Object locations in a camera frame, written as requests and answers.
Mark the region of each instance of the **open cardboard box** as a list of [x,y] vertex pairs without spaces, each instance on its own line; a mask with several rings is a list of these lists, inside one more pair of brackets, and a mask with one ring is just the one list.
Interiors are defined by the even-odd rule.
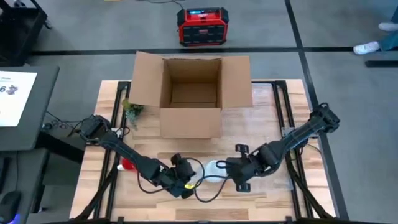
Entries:
[[129,101],[160,107],[164,138],[219,138],[221,109],[252,107],[248,56],[161,57],[138,52]]

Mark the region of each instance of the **wooden table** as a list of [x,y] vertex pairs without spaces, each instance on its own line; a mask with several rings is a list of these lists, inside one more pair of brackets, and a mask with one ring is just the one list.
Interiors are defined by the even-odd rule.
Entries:
[[[300,126],[307,121],[310,112],[303,83],[301,80],[286,80],[286,82],[295,125]],[[117,85],[118,80],[102,82],[95,114],[111,119]],[[131,128],[131,133],[124,137],[124,142],[139,153],[158,158],[169,166],[171,166],[170,158],[177,152],[183,157],[194,157],[204,163],[213,159],[239,157],[234,151],[234,145],[237,143],[247,144],[251,150],[254,150],[264,142],[281,138],[271,85],[253,84],[253,102],[253,108],[223,110],[223,135],[219,139],[162,139],[159,129],[159,109],[146,107],[137,122],[137,131]],[[311,140],[310,144],[318,147],[315,140]],[[307,183],[325,210],[334,215],[323,162],[320,153],[312,146],[306,146],[302,155]],[[86,148],[70,217],[78,215],[97,191],[103,158],[104,149],[101,147]],[[194,169],[199,168],[195,162],[192,162],[192,166]],[[147,190],[155,189],[144,180],[142,183]],[[121,171],[118,175],[111,218],[115,220],[118,216],[124,216],[126,221],[276,221],[285,220],[286,216],[294,217],[290,194],[292,184],[284,162],[275,174],[264,178],[253,178],[250,183],[252,188],[250,193],[239,193],[235,191],[235,185],[229,180],[215,201],[200,203],[194,196],[182,200],[173,198],[167,192],[145,194],[137,186],[136,174]],[[205,182],[198,188],[198,194],[202,198],[211,198],[219,187],[220,183]],[[300,191],[299,197],[302,213],[305,214]],[[102,203],[102,217],[107,198],[106,193]]]

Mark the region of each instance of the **red and black speaker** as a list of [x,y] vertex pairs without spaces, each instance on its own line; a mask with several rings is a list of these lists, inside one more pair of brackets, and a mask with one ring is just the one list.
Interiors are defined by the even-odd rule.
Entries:
[[181,9],[177,13],[183,46],[220,45],[226,42],[228,11],[223,7]]

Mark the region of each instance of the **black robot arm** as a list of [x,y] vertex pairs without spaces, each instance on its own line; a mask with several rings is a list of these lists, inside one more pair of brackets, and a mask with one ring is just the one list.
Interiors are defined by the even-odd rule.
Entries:
[[175,167],[168,167],[158,159],[140,155],[130,148],[117,134],[111,130],[111,124],[102,116],[90,116],[85,119],[79,132],[87,142],[95,142],[106,150],[114,150],[123,158],[132,162],[141,177],[154,186],[161,186],[174,197],[183,199],[193,194],[193,190],[186,189],[185,184],[195,175],[190,163],[176,154],[171,158]]
[[236,184],[236,190],[249,192],[250,184],[246,183],[252,177],[264,177],[273,174],[280,166],[285,155],[296,147],[304,146],[312,134],[319,132],[331,133],[338,128],[340,120],[322,103],[310,114],[310,119],[301,127],[294,129],[280,141],[265,143],[249,153],[249,147],[236,145],[240,158],[227,158],[227,174]]

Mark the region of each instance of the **white sneaker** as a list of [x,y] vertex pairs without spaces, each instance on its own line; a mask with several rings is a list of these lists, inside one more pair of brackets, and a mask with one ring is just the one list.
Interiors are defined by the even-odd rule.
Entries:
[[379,24],[379,29],[387,32],[397,31],[398,24],[393,22],[382,22]]
[[354,47],[354,53],[357,55],[367,54],[375,52],[380,49],[380,45],[377,41],[373,41],[367,44],[361,44]]

